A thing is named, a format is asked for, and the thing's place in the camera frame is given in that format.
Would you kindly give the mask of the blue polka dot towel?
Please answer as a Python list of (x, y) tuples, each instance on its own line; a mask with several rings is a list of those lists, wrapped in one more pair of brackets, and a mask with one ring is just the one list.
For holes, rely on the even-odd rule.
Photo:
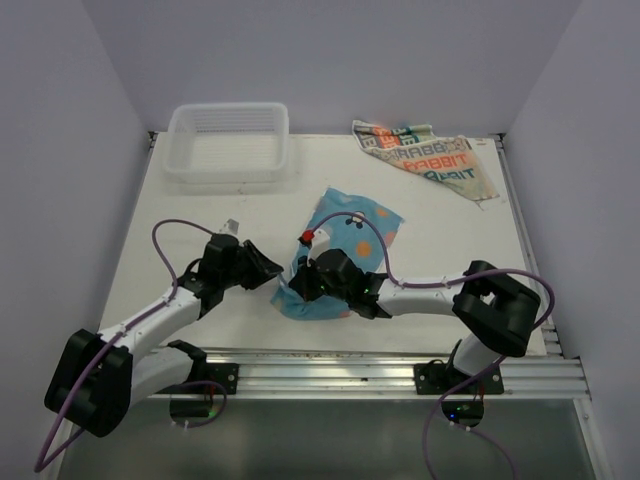
[[(307, 227), (319, 226), (329, 235), (331, 248), (343, 250), (362, 270), (376, 271), (384, 261), (376, 235), (380, 234), (385, 244), (391, 246), (403, 223), (404, 219), (396, 212), (368, 197), (329, 188), (316, 204)], [(298, 260), (307, 254), (307, 248), (298, 247), (291, 266), (279, 278), (272, 305), (285, 317), (299, 321), (349, 316), (351, 312), (343, 301), (322, 296), (306, 302), (288, 286), (298, 270)]]

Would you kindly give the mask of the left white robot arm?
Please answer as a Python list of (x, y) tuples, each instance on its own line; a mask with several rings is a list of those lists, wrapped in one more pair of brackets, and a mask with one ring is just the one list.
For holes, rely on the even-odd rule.
[(249, 240), (214, 234), (169, 290), (147, 310), (98, 333), (81, 329), (67, 341), (44, 405), (96, 437), (110, 434), (130, 406), (168, 388), (221, 393), (203, 350), (173, 334), (218, 306), (226, 290), (255, 290), (282, 266)]

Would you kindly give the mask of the white plastic basket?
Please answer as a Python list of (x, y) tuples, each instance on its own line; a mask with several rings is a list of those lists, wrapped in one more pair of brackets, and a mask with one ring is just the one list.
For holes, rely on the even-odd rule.
[(279, 187), (291, 173), (289, 115), (278, 102), (186, 104), (164, 140), (162, 171), (173, 194)]

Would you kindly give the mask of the rabbit print towel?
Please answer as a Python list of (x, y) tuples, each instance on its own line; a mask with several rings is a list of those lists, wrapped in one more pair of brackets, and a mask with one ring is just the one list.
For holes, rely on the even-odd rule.
[(464, 136), (439, 137), (429, 124), (390, 129), (361, 120), (352, 122), (351, 131), (362, 151), (386, 164), (442, 184), (475, 203), (499, 197)]

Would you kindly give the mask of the aluminium front rail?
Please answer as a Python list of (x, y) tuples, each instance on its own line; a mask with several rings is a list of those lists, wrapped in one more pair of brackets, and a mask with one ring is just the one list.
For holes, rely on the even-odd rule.
[[(427, 400), (414, 366), (433, 356), (208, 349), (210, 363), (239, 365), (238, 399)], [(500, 366), (501, 395), (487, 400), (588, 399), (582, 364), (562, 357), (524, 357)]]

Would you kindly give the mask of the aluminium rail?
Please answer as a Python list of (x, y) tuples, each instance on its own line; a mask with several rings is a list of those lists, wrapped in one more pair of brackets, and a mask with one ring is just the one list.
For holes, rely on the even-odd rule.
[[(530, 235), (527, 229), (527, 224), (524, 218), (521, 203), (515, 188), (515, 183), (511, 175), (509, 168), (506, 149), (505, 149), (505, 134), (492, 134), (491, 138), (494, 140), (497, 154), (499, 157), (501, 171), (504, 177), (506, 191), (511, 203), (511, 209), (514, 216), (516, 229), (518, 231), (519, 242), (524, 257), (524, 262), (529, 271), (536, 275), (540, 275), (538, 263), (535, 257), (533, 246), (531, 243)], [(552, 316), (549, 316), (539, 327), (545, 348), (548, 356), (565, 358), (562, 346), (560, 343), (558, 331), (556, 325), (553, 322)]]
[[(427, 400), (414, 366), (433, 356), (208, 349), (210, 363), (239, 365), (238, 399)], [(500, 366), (501, 395), (487, 400), (588, 399), (582, 364), (562, 357), (524, 357)]]

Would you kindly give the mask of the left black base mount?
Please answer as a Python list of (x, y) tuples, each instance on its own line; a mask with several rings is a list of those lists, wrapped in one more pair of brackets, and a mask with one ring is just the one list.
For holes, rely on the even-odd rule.
[(185, 353), (192, 361), (186, 381), (178, 386), (169, 387), (168, 393), (203, 394), (210, 398), (222, 390), (228, 395), (236, 394), (239, 378), (237, 363), (210, 363), (204, 350), (183, 340), (174, 340), (168, 347)]

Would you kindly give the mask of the aluminium right side rail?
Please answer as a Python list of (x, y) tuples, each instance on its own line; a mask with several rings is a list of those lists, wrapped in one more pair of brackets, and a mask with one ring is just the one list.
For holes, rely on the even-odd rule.
[[(511, 175), (509, 168), (506, 149), (505, 149), (505, 134), (492, 134), (491, 138), (494, 140), (497, 154), (499, 157), (501, 171), (504, 177), (506, 191), (511, 203), (511, 209), (514, 216), (516, 229), (518, 231), (519, 242), (524, 257), (524, 262), (529, 271), (536, 275), (540, 275), (538, 263), (535, 257), (533, 246), (531, 243), (530, 235), (527, 229), (527, 224), (524, 218), (521, 203), (515, 188), (515, 183)], [(548, 356), (565, 358), (562, 346), (560, 343), (558, 331), (556, 325), (553, 322), (552, 316), (549, 316), (539, 327), (545, 348)]]

